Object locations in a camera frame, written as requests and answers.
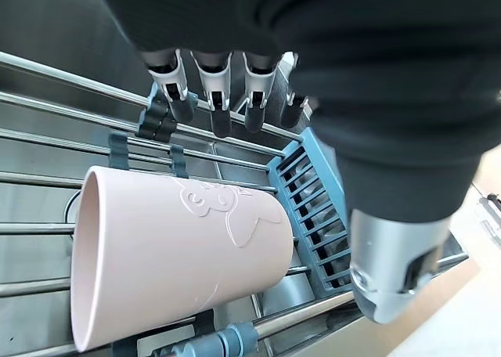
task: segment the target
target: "gray plastic clip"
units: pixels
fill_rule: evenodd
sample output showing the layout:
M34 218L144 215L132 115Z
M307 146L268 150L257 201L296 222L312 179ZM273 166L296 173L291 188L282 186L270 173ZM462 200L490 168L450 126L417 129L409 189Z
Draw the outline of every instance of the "gray plastic clip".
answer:
M176 357L225 357L225 349L217 334L210 334L178 344L172 348Z
M230 324L226 329L235 331L238 336L240 353L236 356L242 357L258 349L258 332L252 322Z
M240 355L240 338L235 330L218 331L222 344L225 347L225 357L237 357Z
M188 172L186 171L185 149L179 144L171 144L169 156L172 159L171 170L176 177L187 179Z
M108 136L110 153L108 155L108 166L110 168L129 170L127 134L123 132L112 132Z

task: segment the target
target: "metal rod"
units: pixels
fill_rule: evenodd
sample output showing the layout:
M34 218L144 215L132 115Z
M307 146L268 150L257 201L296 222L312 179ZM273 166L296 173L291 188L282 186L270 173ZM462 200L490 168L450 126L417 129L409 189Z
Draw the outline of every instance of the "metal rod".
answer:
M257 319L253 322L254 328L258 332L258 339L261 340L353 300L353 292L350 291L325 300L312 301L273 316Z
M289 267L285 276L299 275L301 273L309 273L310 271L305 265L299 265L297 267Z
M178 128L176 129L176 131L187 135L193 135L196 136L197 138L204 138L206 140L211 140L213 142L223 142L223 143L233 144L234 146L244 148L245 150L264 153L270 156L285 157L285 153L283 153L281 150L276 150L275 148L261 146L256 143L246 142L245 140L232 138L231 136L227 138L219 138L212 132L202 130L201 128L194 128L193 126L188 126L185 124L178 124Z
M257 294L251 294L250 295L250 300L252 301L252 307L254 308L254 312L256 314L256 318L260 319L263 317L263 311L261 310L261 303L259 301L259 297ZM263 340L263 343L265 344L265 349L266 353L268 354L268 357L273 357L275 353L273 352L273 346L272 342L266 338Z
M54 103L47 103L46 101L31 99L29 97L13 95L7 92L0 92L0 101L17 106L24 106L27 108L31 108L33 110L39 110L51 114L56 114L63 117L73 118L75 120L85 121L92 124L100 124L102 126L107 126L109 128L121 130L123 132L134 133L137 130L136 124L133 124L131 122L121 121L110 117L104 117L98 114L84 112L83 110L76 110L73 108L69 108L67 106L61 106ZM234 146L244 148L245 150L251 150L271 156L281 156L281 157L285 156L285 154L282 151L276 150L274 148L261 146L259 144L251 142L245 142L243 140L231 137L218 138L212 132L207 132L205 130L202 130L201 128L194 128L193 126L187 126L185 124L178 124L176 131L187 135L193 135L196 136L197 138L203 138L211 141L233 144Z
M170 144L160 143L160 142L152 142L152 141L149 141L146 139L141 139L141 138L128 137L127 143L130 145L133 145L133 146L150 148L152 150L160 150L160 151L164 151L164 152L171 151ZM219 162L219 163L234 164L234 165L238 165L240 167L257 169L259 171L268 171L268 167L266 165L263 165L263 164L257 164L257 163L253 163L250 161L240 160L240 159L233 159L231 157L219 156L219 155L213 154L213 153L205 153L205 152L200 152L200 151L196 151L196 150L184 149L184 154L186 156L189 156L189 157L196 157L199 159L205 159L205 160L210 160L210 161Z
M203 100L198 100L198 109L205 110L207 112L210 112L211 109L209 108L209 105L207 104L207 101ZM237 124L245 124L245 116L242 114L239 114L237 112L230 111L229 112L229 117L232 119L232 121L235 121ZM287 130L284 130L283 128L278 128L276 126L273 126L272 124L266 124L264 123L261 130L263 132L267 132L272 135L280 136L282 138L288 138L295 140L297 142L302 142L303 137L300 136L299 134L296 134L294 132L289 132Z
M468 253L465 253L464 251L462 253L450 255L448 257L439 259L437 261L438 267L440 268L440 267L444 267L447 265L454 265L454 264L457 264L457 263L460 263L462 261L467 260L469 257L470 256L468 255Z
M94 144L75 142L66 139L53 138L51 136L36 135L28 132L16 132L14 130L7 130L5 128L0 128L0 138L16 140L18 142L34 143L41 146L62 148L64 150L94 153L97 155L108 155L110 153L110 149L108 147L96 146ZM145 163L172 165L171 159L163 157L151 157L137 153L130 153L128 157L131 160L143 161Z
M60 345L37 351L19 353L17 355L7 355L6 357L63 357L65 355L74 355L77 353L77 347L74 344Z
M28 175L0 171L0 183L13 183L17 185L33 185L44 187L60 187L63 189L80 189L83 181L75 178L51 177L48 175Z
M0 236L64 236L73 234L75 224L0 222Z
M222 185L233 185L233 186L247 187L248 189L269 191L270 193L277 193L278 191L276 187L273 186L257 185L255 183L249 183L249 182L230 181L228 179L216 179L216 178L212 179L205 177L196 177L194 175L190 176L190 178L198 179L199 181L205 181L205 182L221 183Z
M27 296L30 294L51 293L70 289L70 278L22 281L0 284L0 298Z
M216 142L210 142L209 147L211 148L211 151L214 155L218 154L218 152L216 151ZM222 179L221 168L219 167L219 163L217 161L214 162L214 170L216 170L216 178Z
M134 104L142 108L148 105L148 99L146 97L112 87L111 85L105 85L98 81L81 77L80 75L68 73L54 67L13 56L12 54L0 52L0 63L16 70L22 70L40 77L60 81L67 85L73 85L74 87L108 96L112 99L125 101L126 103Z
M41 63L36 63L28 59L13 56L5 52L0 52L0 64L7 67L11 67L16 70L21 70L28 72L30 74L38 75L40 77L53 79L55 81L63 82L67 85L72 85L77 88L82 88L90 92L94 92L103 96L108 96L112 99L124 101L141 108L146 108L148 106L148 99L144 96L136 95L132 92L125 91L120 88L113 87L111 85L105 85L98 81L93 81L92 79L87 79L81 77L80 75L68 73L63 70L56 69L54 67L42 65ZM197 107L202 110L210 111L209 106L206 101L198 100ZM230 112L230 117L233 121L244 124L244 116L235 112ZM268 132L273 135L281 136L284 138L297 140L302 142L303 138L289 132L282 128L277 128L276 126L270 124L263 124L261 128L263 132Z
M12 105L23 106L32 110L51 113L62 117L73 118L78 121L89 122L91 124L99 124L108 128L114 128L123 132L135 132L137 125L127 121L117 120L115 118L104 117L98 114L84 112L69 108L67 106L57 105L55 103L47 103L46 101L31 99L29 97L0 92L0 101Z
M166 324L165 326L176 325L178 327L183 327L193 324L195 320L196 318L194 316L190 316L188 318L184 318L176 322ZM96 352L98 350L106 349L108 347L109 345L106 344L103 345L102 347L98 347L90 351L87 351L87 353ZM74 344L66 344L66 345L59 345L57 347L38 349L37 351L24 352L16 355L7 355L6 357L63 357L65 355L75 355L75 354L77 354L77 347Z

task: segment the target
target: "dishwasher rack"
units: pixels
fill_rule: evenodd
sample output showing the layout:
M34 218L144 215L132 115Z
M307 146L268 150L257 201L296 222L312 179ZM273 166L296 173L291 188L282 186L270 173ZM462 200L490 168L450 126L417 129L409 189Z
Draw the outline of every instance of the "dishwasher rack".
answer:
M148 106L148 99L143 96L138 96L130 92L115 88L109 85L99 83L87 78L80 77L75 74L67 73L40 63L35 63L27 59L12 56L7 53L0 52L0 65L13 68L15 70L25 71L31 74L36 74L44 78L60 81L74 87L83 88L90 92L99 93L103 96L108 96L113 99L119 99L126 103L145 108ZM98 124L113 130L125 133L135 133L138 126L128 121L118 120L112 117L105 117L98 114L89 113L83 110L73 109L67 106L62 106L47 101L41 101L31 97L10 94L7 92L0 92L0 102L7 104L21 106L31 110L55 114L61 117L68 117L75 120L88 122L90 124ZM197 107L202 110L209 111L208 105L203 100L197 100ZM243 124L244 116L238 113L231 113L232 121ZM299 134L289 132L287 130L277 128L270 124L263 125L263 132L278 135L280 137L293 140L295 142L302 142L303 137ZM178 124L176 131L183 135L191 135L199 139L205 139L210 142L223 142L230 145L239 147L243 150L250 150L256 153L269 155L272 157L285 157L282 150L277 150L272 147L258 145L252 142L246 142L233 137L218 138L212 132L205 131L200 128ZM0 128L0 139L8 139L17 142L27 142L41 146L55 147L62 150L73 150L81 153L92 153L96 155L107 156L110 154L110 148L106 146L97 146L85 142L77 142L68 139L59 139L46 135L37 135L30 132L20 132L16 130ZM140 139L133 136L127 137L127 144L129 146L141 147L144 149L152 149L169 153L171 145L166 143L154 142L146 139ZM200 179L207 182L216 182L227 185L236 185L248 187L252 189L260 189L270 193L277 193L278 189L274 186L263 186L255 183L225 180L221 176L218 164L231 164L242 168L248 168L255 171L263 171L267 173L269 167L264 164L254 163L247 160L236 159L232 157L222 156L215 153L206 153L198 150L184 150L187 157L194 157L201 160L209 160L216 163L217 178L205 178L190 176L190 178ZM150 156L140 153L130 153L128 159L133 162L160 164L168 167L172 166L172 160L168 157ZM169 172L158 172L159 175L173 175ZM56 187L63 189L80 189L82 180L79 178L64 178L49 175L33 175L28 173L19 173L11 171L0 171L0 183L9 183L15 185L25 186L41 186L41 187ZM0 236L70 236L74 231L73 223L28 223L28 222L0 222ZM287 276L308 273L310 268L305 265L293 266L287 271ZM70 278L60 277L55 279L31 280L25 282L15 283L0 283L0 298L10 298L16 296L26 296L34 294L51 293L62 290L70 289ZM343 303L352 299L351 294L346 294L343 298L332 297L327 300L313 301L300 308L295 308L284 313L262 317L261 305L257 295L252 296L252 303L258 320L256 321L260 339L266 338L277 332L293 326L294 324L310 319L320 313L336 308ZM181 319L173 326L183 326L191 324L195 321L195 317ZM269 345L266 345L269 354L272 354ZM60 345L51 348L45 348L37 351L26 352L18 354L24 357L49 357L49 356L62 356L71 355L76 352L72 344Z
M13 68L14 70L21 70L30 74L42 76L44 78L60 81L67 85L83 88L87 91L95 92L102 96L107 96L113 99L118 99L120 101L130 103L141 108L146 108L148 106L148 99L146 97L138 96L119 88L115 88L99 83L97 81L80 77L75 74L48 67L40 63L35 63L27 59L12 56L7 53L0 52L0 66L7 66ZM131 123L129 121L123 121L112 117L89 113L87 111L77 110L68 106L41 101L39 99L34 99L31 97L14 95L7 92L0 92L0 102L14 106L20 106L29 110L36 110L38 112L55 114L60 117L71 118L89 124L97 124L105 128L110 128L112 130L125 132L128 134L136 133L138 128L137 124ZM197 100L197 107L201 110L209 111L207 103L203 100ZM231 113L231 119L237 124L243 124L244 122L244 116L234 112ZM283 150L278 150L276 148L268 146L262 146L233 137L218 138L212 132L183 124L177 124L177 129L175 132L205 140L209 142L209 145L212 148L212 153L202 152L199 150L184 149L184 155L187 157L214 162L216 173L215 178L196 176L190 176L190 178L200 179L207 182L216 182L252 189L260 189L274 193L275 195L277 195L282 205L286 208L288 215L291 218L294 228L295 247L299 251L302 251L301 263L303 264L293 265L292 267L290 267L287 271L287 276L307 274L308 278L312 281L312 287L314 288L316 299L314 301L304 303L303 305L299 305L294 308L286 309L276 314L263 316L264 312L261 306L260 297L257 294L253 294L251 296L252 305L257 317L257 319L253 321L253 325L256 329L256 332L258 333L258 339L264 340L265 350L270 357L273 355L273 350L269 343L269 337L277 334L282 330L287 330L292 326L312 319L316 316L328 313L335 308L345 305L353 300L353 294L349 290L349 281L340 281L339 283L341 283L341 285L334 290L329 289L332 289L332 287L326 287L327 282L325 281L325 275L322 276L322 274L319 273L319 263L312 259L305 258L306 255L311 253L311 251L306 253L307 249L305 248L305 244L307 243L307 241L305 239L305 236L301 234L301 232L298 232L301 228L301 223L304 223L305 220L313 220L313 218L318 215L326 216L327 222L321 222L319 224L312 223L308 227L310 231L308 235L312 234L312 229L314 229L315 232L318 232L320 229L330 226L335 222L341 222L341 229L339 229L337 236L332 237L331 240L329 240L330 242L333 242L335 240L345 241L348 232L345 228L346 215L344 211L341 184L337 184L334 193L332 193L333 190L329 188L315 188L316 184L318 184L317 182L319 178L321 178L321 183L325 183L326 180L322 177L331 175L332 173L329 173L329 170L332 170L332 168L335 167L335 164L329 166L327 165L328 163L326 164L322 162L320 165L318 163L315 163L315 161L318 160L319 156L322 156L321 152L323 152L324 155L331 154L331 156L332 152L326 153L326 147L322 148L319 146L311 131L307 129L304 134L299 135L281 128L277 128L270 124L264 124L262 132L277 135L279 137L292 141L291 144L285 147ZM30 132L21 132L7 128L0 128L0 139L53 147L61 150L71 150L79 153L91 153L101 156L108 156L110 154L110 148L107 146L98 146L86 142L60 139L47 135L38 135ZM215 142L229 144L242 150L254 151L255 153L268 155L274 158L269 161L268 164L260 164L249 160L242 160L234 157L220 155L216 153L216 150L214 148ZM171 152L171 144L140 139L134 136L127 137L127 144L130 147L136 147L141 150L154 150L158 153ZM316 173L312 177L303 178L304 181L301 182L300 185L290 187L291 183L293 183L296 179L299 179L301 176L306 175L308 173L308 170L311 168L311 166L309 166L309 163L302 164L302 167L300 166L301 161L306 156L305 151L309 151L310 153L312 152L312 148L310 146L313 146L314 148L316 147L315 150L318 150L319 152L316 155L310 155L310 164L315 167ZM172 159L169 157L162 157L160 155L157 156L145 153L129 153L128 159L134 163L146 163L167 167L170 167L173 164ZM233 165L252 171L263 172L269 177L271 186L252 182L241 182L223 179L222 172L219 167L220 164ZM168 171L154 170L154 172L158 175L173 175ZM34 175L14 171L0 171L0 183L79 190L82 185L82 180L79 178L66 178L52 175ZM307 189L310 189L312 193L305 192L305 190ZM327 202L325 203L327 204L326 206L320 206L313 210L306 207L306 204L312 203L314 200L318 200L325 192L329 195L330 200L333 202L332 204L327 204ZM336 216L330 217L330 209L328 208L332 205L334 211L336 211L337 213ZM304 209L302 209L302 214L299 215L296 211L302 207ZM0 236L71 236L73 231L74 223L70 222L0 222ZM349 249L347 247L344 247L342 251L328 251L327 253L329 253L330 255L321 257L322 260L320 262L320 265L332 263L332 261L335 261L338 258L349 258ZM465 258L467 258L467 254L458 254L455 257L446 258L447 262L444 261L444 263L446 263L449 267L451 264L462 261ZM347 268L348 267L344 267L340 272L328 272L327 281L332 282L333 280L339 280L346 277L346 275L348 274ZM69 289L69 277L0 283L0 298L52 293ZM166 327L168 329L172 329L193 324L195 323L195 321L196 317L191 316L186 319L181 319L178 322L169 324ZM144 335L139 335L139 337L144 337L147 334L149 335L154 332L161 332L161 330L153 330L145 333ZM56 357L73 355L76 353L77 351L73 344L64 344L31 352L24 352L15 356ZM168 352L160 353L159 355L169 356Z

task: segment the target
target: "silver metal cylinder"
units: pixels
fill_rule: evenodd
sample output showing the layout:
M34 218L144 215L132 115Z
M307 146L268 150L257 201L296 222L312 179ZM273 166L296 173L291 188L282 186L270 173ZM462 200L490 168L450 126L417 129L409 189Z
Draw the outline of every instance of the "silver metal cylinder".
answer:
M181 132L183 134L187 135L193 135L198 138L204 138L206 140L211 140L213 142L223 142L223 143L229 143L234 146L244 148L245 150L251 150L254 152L259 152L259 153L264 153L266 155L270 156L280 156L280 157L285 157L285 154L277 150L275 148L270 148L266 146L261 146L256 143L251 143L251 142L246 142L244 140L240 140L237 138L232 138L232 137L227 137L227 138L219 138L214 133L208 132L206 130L202 130L200 128L194 128L193 126L187 126L185 124L178 124L178 128L176 129L177 132Z
M297 267L290 267L287 270L286 276L299 275L300 273L308 273L310 269L305 265L299 265Z
M51 113L62 117L73 118L74 120L99 124L108 128L114 128L123 132L135 132L137 125L127 121L117 120L115 118L104 117L98 114L84 112L83 110L61 106L55 103L31 99L29 97L12 95L7 92L0 92L0 101L17 106L23 106L32 110Z
M17 355L7 355L6 357L63 357L74 355L77 347L74 344L59 345L57 347L38 349L37 351L19 353Z
M256 314L256 318L260 319L263 317L263 311L261 308L261 302L259 301L259 297L257 294L251 294L250 295L250 300L252 301L252 307L254 308L254 312ZM266 338L263 340L265 343L265 349L266 353L268 354L268 357L273 357L275 353L273 352L273 346L271 341Z
M90 122L92 124L100 124L102 126L107 126L109 128L114 128L123 132L134 133L137 130L137 125L127 121L121 121L110 117L100 116L98 114L93 114L89 112L84 112L83 110L76 110L69 108L67 106L61 106L54 103L47 103L46 101L31 99L29 97L12 95L7 92L0 92L0 101L8 104L13 104L17 106L27 107L33 110L39 110L42 112L47 112L51 114L56 114L63 117L73 118L79 121ZM195 128L193 126L188 126L185 124L178 124L176 131L182 134L196 136L197 138L203 138L215 142L225 142L244 148L245 150L251 150L254 152L264 153L271 156L283 157L284 153L280 150L274 148L261 146L259 144L245 142L244 140L236 138L218 138L212 132L202 130L201 128Z
M438 267L441 268L441 267L445 267L445 266L449 266L449 265L456 265L458 263L461 263L462 261L467 260L468 258L469 258L468 253L462 252L462 253L450 255L448 257L439 259L437 261L437 263L438 263Z
M136 138L136 137L128 137L127 143L132 145L132 146L150 148L152 150L160 150L160 151L164 151L164 152L171 151L170 144L160 143L160 142L152 142L152 141L149 141L146 139L141 139L141 138ZM201 151L196 151L196 150L188 150L188 149L184 149L183 152L188 157L196 157L199 159L210 160L210 161L214 161L214 162L218 162L218 163L233 164L233 165L238 165L240 167L257 169L259 171L267 171L268 170L268 167L266 165L263 165L263 164L257 164L257 163L253 163L250 161L240 160L240 159L233 159L231 157L220 156L220 155L216 155L213 153L206 153L206 152L201 152Z
M51 293L70 289L70 278L22 281L0 284L0 298L27 296L30 294Z
M290 269L296 269L298 266L301 266L301 259L297 255L296 249L294 249L292 259L290 260ZM275 286L264 290L260 299L263 315L272 316L289 308L314 301L315 295L313 294L308 277L303 273L302 275L283 278ZM271 341L273 351L279 355L297 343L308 340L319 332L323 332L325 328L325 317L320 316L297 324L265 340Z
M80 189L83 181L75 178L51 177L48 175L29 175L0 171L0 183L13 183L16 185L32 185L44 187L60 187L63 189Z
M75 224L0 222L0 236L72 235Z
M350 291L325 300L313 301L273 316L257 319L254 321L254 328L258 332L258 339L261 340L353 300L353 292Z
M216 179L216 178L205 178L205 177L196 177L194 175L190 176L191 179L198 179L199 181L205 181L205 182L213 182L213 183L221 183L222 185L233 185L233 186L240 186L240 187L247 187L248 189L256 189L256 190L263 190L263 191L268 191L270 193L276 193L278 190L276 187L273 186L264 186L264 185L257 185L255 183L248 183L248 182L240 182L240 181L230 181L228 179Z
M100 95L108 96L112 99L125 101L126 103L134 104L142 108L148 105L148 99L134 93L105 85L92 79L87 79L76 74L68 73L54 67L42 65L28 59L13 56L12 54L0 52L0 63L17 70L26 71L30 74L42 76L44 78L53 79L73 85L74 87L83 88L87 91L98 93Z
M34 143L41 146L62 148L64 150L94 153L97 155L108 155L110 153L110 149L108 147L96 146L94 144L75 142L66 139L53 138L51 136L36 135L28 132L16 132L14 130L7 130L5 128L0 128L0 138L16 140L18 142ZM128 158L145 163L172 165L171 159L163 157L151 157L138 153L130 153L128 155Z

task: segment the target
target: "dish rack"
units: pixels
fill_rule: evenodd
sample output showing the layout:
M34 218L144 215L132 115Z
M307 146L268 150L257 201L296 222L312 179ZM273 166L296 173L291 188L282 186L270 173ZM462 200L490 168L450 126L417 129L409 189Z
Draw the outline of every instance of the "dish rack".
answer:
M147 108L150 103L150 100L144 96L138 96L119 88L10 54L0 53L0 65L62 82L66 85L83 88L142 109ZM28 109L29 113L55 115L59 118L58 123L60 124L68 123L65 121L71 119L104 128L99 132L97 131L96 134L106 133L106 135L109 135L110 129L125 133L125 135L122 135L121 142L125 151L121 151L121 159L125 159L126 165L130 163L131 170L151 171L158 175L175 175L176 166L184 168L187 161L199 163L200 160L208 160L214 163L216 176L191 175L188 166L189 177L274 193L289 215L293 226L294 246L298 258L293 257L293 264L287 272L287 277L276 288L270 289L270 293L278 290L277 288L280 286L290 285L292 280L302 279L303 282L307 283L307 291L312 291L314 296L309 298L310 301L300 301L299 303L293 303L292 301L290 303L292 308L282 307L279 308L278 312L276 306L275 310L272 310L273 306L266 304L267 298L271 295L270 293L250 296L250 302L255 312L254 320L251 319L252 324L257 332L258 340L263 343L260 344L260 355L277 355L276 348L273 347L270 337L279 336L280 332L293 326L300 326L301 323L311 322L318 316L326 316L334 309L352 301L348 274L350 256L348 223L344 208L342 185L332 150L320 143L311 129L306 128L301 134L296 134L270 124L264 124L261 133L276 135L290 141L290 144L280 150L233 137L218 138L212 132L201 128L177 124L175 133L185 136L188 141L195 138L208 142L211 152L205 152L203 150L179 148L179 146L171 143L138 138L134 136L138 131L138 125L135 123L73 109L49 101L41 101L0 91L0 102ZM197 100L197 107L209 111L207 103L203 100ZM244 122L244 116L234 112L231 113L231 119L233 124L243 124ZM7 128L0 128L0 140L69 150L84 155L91 154L96 159L92 164L106 165L107 158L114 155L109 146ZM242 157L245 157L246 153L252 152L261 155L261 159L256 162L242 157L235 158L221 154L227 147L238 148L241 150ZM249 173L252 172L252 175L249 175L248 178L257 178L254 175L259 173L264 176L269 185L258 181L243 182L224 178L222 172L228 166L242 168L249 171ZM58 174L59 171L51 175L0 171L0 184L35 186L39 189L71 190L67 205L70 208L77 199L75 190L78 191L81 188L82 179L64 177ZM44 194L39 193L38 199L50 202L50 197ZM69 241L68 248L70 251L71 240L69 236L74 231L74 220L68 217L70 214L68 207L65 210L65 222L58 222L58 220L53 222L0 222L0 236L1 238L20 239L33 236L38 236L37 238L68 236L67 241ZM0 299L67 293L69 289L70 278L67 276L0 283ZM360 314L357 313L354 319L357 317L360 317ZM112 345L107 345L99 350L105 353L111 352L112 355L120 357L135 357L138 355L140 340L166 331L181 329L185 326L193 326L194 335L192 336L195 337L214 332L214 312L210 310L186 319L180 319L176 323L112 343ZM309 330L314 328L314 326L308 326ZM312 332L302 340L296 340L295 344L308 343L308 339L318 336L312 334ZM332 330L323 325L319 333L322 332L329 333ZM55 357L77 354L74 345L70 342L66 344L49 344L42 347L36 350L16 351L14 354L11 353L10 356ZM170 350L168 346L155 348L151 355L168 356Z
M150 100L143 96L138 96L132 94L130 92L126 92L124 90L111 87L109 85L101 84L97 81L93 81L87 78L83 78L77 76L75 74L70 74L62 70L58 70L52 67L47 67L40 63L31 62L27 59L22 59L20 57L11 56L6 53L2 53L0 55L0 64L6 65L8 67L14 68L16 70L22 70L25 72L29 72L32 74L36 74L42 76L44 78L49 78L55 81L66 83L67 85L73 85L79 88L83 88L85 90L99 93L103 96L108 96L114 99L119 99L126 103L131 103L133 105L139 106L141 108L147 108ZM136 132L138 131L138 125L128 122L118 120L112 117L106 117L103 115L89 113L83 110L76 110L67 106L62 106L55 103L50 103L49 101L41 101L38 99L32 99L26 96L19 96L14 94L9 94L6 92L0 92L0 101L3 103L7 103L13 106L20 106L23 108L27 108L29 110L36 110L37 112L43 112L48 114L53 114L58 117L65 117L75 119L81 122L89 123L89 124L97 124L99 126L103 126L105 128L109 128L112 131L122 132L125 135L122 135L124 148L125 148L125 161L131 163L132 166L136 166L136 168L132 168L132 170L147 170L156 172L159 175L175 175L175 166L181 165L183 166L184 160L194 159L194 160L209 160L215 163L215 173L216 176L214 178L210 177L202 177L202 176L190 176L190 178L195 178L207 182L217 182L221 184L227 185L236 185L242 187L248 187L252 189L260 189L263 191L267 191L270 193L277 194L278 199L281 201L283 206L287 209L290 207L290 203L283 200L282 193L284 191L284 187L280 186L279 183L274 183L273 175L274 170L272 166L274 163L278 165L279 170L284 171L284 165L290 161L290 150L292 146L286 147L285 150L278 150L276 148L258 145L252 142L247 142L241 139L236 139L233 137L228 138L218 138L212 132L184 125L177 124L175 129L176 133L182 135L188 135L191 137L195 137L197 139L207 140L211 144L212 152L204 152L202 150L191 150L191 149L183 149L179 151L177 145L173 145L165 142L156 142L154 140L142 139L138 138ZM203 100L197 100L198 109L209 110L208 105ZM233 123L243 124L244 117L241 114L231 113L231 119ZM314 139L311 131L306 130L303 134L295 134L293 132L289 132L287 130L277 128L270 124L264 124L262 128L262 133L268 133L272 135L278 135L285 139L289 139L291 142L295 142L295 144L301 145L304 142L309 141L310 139ZM106 157L116 157L116 145L110 146L97 146L95 144L90 144L87 142L79 142L76 140L70 139L61 139L47 135L39 135L34 134L32 132L22 132L7 128L0 128L0 139L8 139L9 141L16 142L25 142L39 146L48 146L55 147L61 150L72 150L80 153L90 153L94 155L99 155L104 158ZM259 162L252 162L248 160L243 160L241 158L233 158L225 155L218 154L215 150L214 143L224 145L231 145L234 147L238 147L241 150L254 151L255 153L259 153L261 155L266 155L267 157L273 157L273 159L266 164L266 161L269 161L268 158L265 158L265 162L263 164ZM134 148L142 150L141 153L132 152ZM155 152L156 154L146 154L145 151ZM271 185L268 186L266 184L252 183L252 182L242 182L235 181L230 179L224 179L222 176L221 166L224 165L232 165L240 168L246 168L247 170L252 171L260 171L263 174L268 174L269 181ZM285 168L287 171L292 170L293 168ZM303 178L298 178L297 183L303 181ZM66 178L62 176L58 176L57 173L55 175L41 175L41 174L30 174L30 173L19 173L14 171L0 171L0 183L8 183L15 186L37 186L40 188L61 188L61 189L72 189L79 190L82 185L82 180L79 178ZM308 184L312 183L312 180L308 180L305 184L298 187L299 191L296 191L294 197L292 199L299 200L304 196L303 193L308 191ZM73 203L77 199L77 193L71 197L70 202ZM306 201L313 201L312 197L305 198ZM326 210L326 208L322 208L322 210L316 212L316 215L320 215L322 211ZM294 211L288 210L289 216L292 218L295 215ZM68 209L65 211L66 217L68 216ZM44 222L44 223L32 223L32 222L2 222L0 223L0 236L9 236L9 238L24 238L26 236L64 236L71 234L74 231L74 223L72 220L65 220L66 222ZM303 245L305 244L305 239L303 238L300 230L297 228L297 223L300 221L293 220L294 226L294 242L297 244L298 251L301 252L301 256L303 255L302 251ZM300 265L293 265L290 267L287 272L287 276L314 276L317 277L318 269L314 265L310 265L310 262ZM61 292L68 291L70 289L70 278L69 277L58 277L53 279L37 279L23 282L11 282L11 283L0 283L0 298L13 298L19 296L35 296L42 295L52 292ZM317 298L325 297L330 294L328 290L321 292L315 290L316 293L322 294L317 296ZM328 300L316 300L307 303L306 305L302 305L300 308L296 308L292 311L286 310L286 312L277 316L263 316L264 310L261 305L260 295L255 294L251 296L251 302L254 306L255 314L256 314L256 324L258 329L263 329L265 332L263 335L260 335L260 339L264 339L267 336L271 336L272 334L276 334L280 332L284 328L288 328L289 326L293 326L294 324L300 323L301 321L305 321L310 319L318 314L324 313L332 308L335 308L337 305L341 303L345 303L347 300L339 301L336 297L331 297ZM283 324L280 323L280 320L286 320L287 327L284 327ZM213 322L212 314L205 313L200 315L195 315L192 317L188 317L186 319L181 319L175 324L167 325L159 330L151 330L147 333L136 335L135 337L125 339L123 341L118 341L117 343L113 343L108 348L113 352L113 354L118 354L120 356L125 355L137 355L137 340L140 340L144 337L151 336L153 334L158 334L160 332L165 332L166 330L172 330L175 328L179 328L185 325L194 325L195 334L200 335L206 332L210 332L214 330L214 327L211 326ZM271 322L272 329L269 329L269 325L267 322ZM264 349L267 351L269 355L273 354L272 347L267 339L265 342ZM47 345L47 348L38 349L36 351L25 351L21 353L17 353L15 355L28 357L28 356L57 356L57 355L71 355L76 353L75 347L73 344L63 344L63 345ZM157 349L153 351L152 355L164 355L165 352L162 352L162 349Z

